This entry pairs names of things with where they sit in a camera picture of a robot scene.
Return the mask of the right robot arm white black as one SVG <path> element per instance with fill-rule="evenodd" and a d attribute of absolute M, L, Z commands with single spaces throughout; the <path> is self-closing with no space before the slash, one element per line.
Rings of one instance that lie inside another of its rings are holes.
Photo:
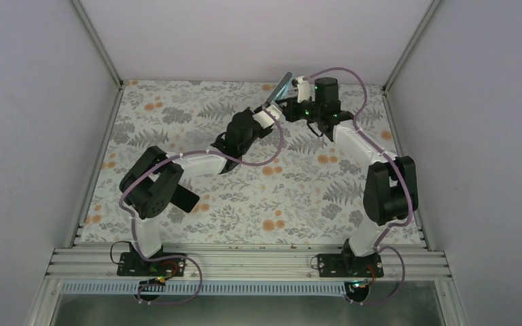
<path fill-rule="evenodd" d="M 337 79 L 321 77 L 311 84 L 301 76 L 290 83 L 297 95 L 277 102 L 285 119 L 316 124 L 317 136 L 347 150 L 367 170 L 362 202 L 368 219 L 345 241 L 341 253 L 343 272 L 358 276 L 367 259 L 379 253 L 389 231 L 413 220 L 418 204 L 415 162 L 384 149 L 359 126 L 355 114 L 342 110 Z"/>

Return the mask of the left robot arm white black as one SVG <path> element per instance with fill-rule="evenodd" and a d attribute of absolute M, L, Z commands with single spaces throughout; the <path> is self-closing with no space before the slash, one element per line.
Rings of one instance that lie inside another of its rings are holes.
<path fill-rule="evenodd" d="M 274 104 L 246 109 L 232 117 L 226 131 L 203 150 L 166 153 L 157 146 L 145 150 L 125 174 L 119 189 L 119 207 L 131 218 L 133 248 L 138 253 L 135 266 L 144 274 L 157 273 L 162 265 L 162 242 L 157 217 L 172 204 L 190 212 L 199 197 L 179 183 L 203 175 L 220 175 L 239 165 L 253 143 L 274 129 L 283 130 L 278 120 L 281 110 Z"/>

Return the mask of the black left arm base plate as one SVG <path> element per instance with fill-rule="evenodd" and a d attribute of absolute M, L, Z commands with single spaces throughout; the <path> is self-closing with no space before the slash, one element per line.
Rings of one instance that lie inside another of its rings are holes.
<path fill-rule="evenodd" d="M 124 252 L 116 271 L 118 276 L 170 277 L 184 275 L 186 259 L 180 257 L 159 261 L 146 261 L 136 252 Z"/>

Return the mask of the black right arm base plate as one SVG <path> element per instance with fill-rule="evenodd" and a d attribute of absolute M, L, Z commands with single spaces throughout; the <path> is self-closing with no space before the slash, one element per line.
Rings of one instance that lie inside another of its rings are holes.
<path fill-rule="evenodd" d="M 317 269 L 321 278 L 371 278 L 383 277 L 383 264 L 377 253 L 365 257 L 352 254 L 321 253 L 311 265 Z"/>

